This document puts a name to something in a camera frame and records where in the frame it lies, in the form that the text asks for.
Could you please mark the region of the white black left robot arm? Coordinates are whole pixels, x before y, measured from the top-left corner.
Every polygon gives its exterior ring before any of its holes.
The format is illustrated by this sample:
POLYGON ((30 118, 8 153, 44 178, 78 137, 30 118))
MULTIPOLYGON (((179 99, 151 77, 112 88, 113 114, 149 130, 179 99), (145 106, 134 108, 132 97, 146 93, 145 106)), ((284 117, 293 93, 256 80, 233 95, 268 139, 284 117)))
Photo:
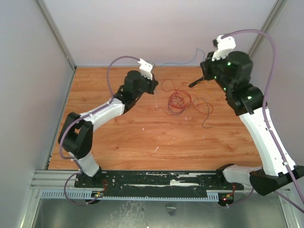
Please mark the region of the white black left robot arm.
POLYGON ((65 150, 70 154, 70 159, 86 175, 85 181, 91 187, 98 187, 102 182, 102 175, 98 173, 101 168, 91 152, 93 133, 108 121, 127 113, 144 93, 153 95, 157 85, 153 73, 146 76, 140 71, 129 71, 124 84, 106 103, 82 114, 71 112, 66 117, 58 138, 59 152, 65 150))

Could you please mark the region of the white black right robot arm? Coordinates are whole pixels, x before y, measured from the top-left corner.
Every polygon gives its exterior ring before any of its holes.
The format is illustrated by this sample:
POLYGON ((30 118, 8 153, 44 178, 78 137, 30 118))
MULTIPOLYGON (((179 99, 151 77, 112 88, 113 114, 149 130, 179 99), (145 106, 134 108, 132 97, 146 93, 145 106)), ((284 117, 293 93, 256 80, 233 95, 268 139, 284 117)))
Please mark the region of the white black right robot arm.
POLYGON ((214 59, 214 52, 209 52, 201 62, 203 78, 215 80, 225 92, 226 101, 240 118, 250 133, 262 161, 261 167, 244 167, 227 164, 218 169, 216 185, 227 189, 232 183, 252 186, 260 195, 265 196, 303 177, 303 166, 296 165, 287 151, 283 149, 286 162, 291 169, 286 169, 284 160, 271 136, 274 132, 272 123, 266 124, 263 113, 270 116, 269 109, 262 109, 264 95, 258 87, 250 83, 253 62, 247 53, 232 51, 227 56, 214 59))

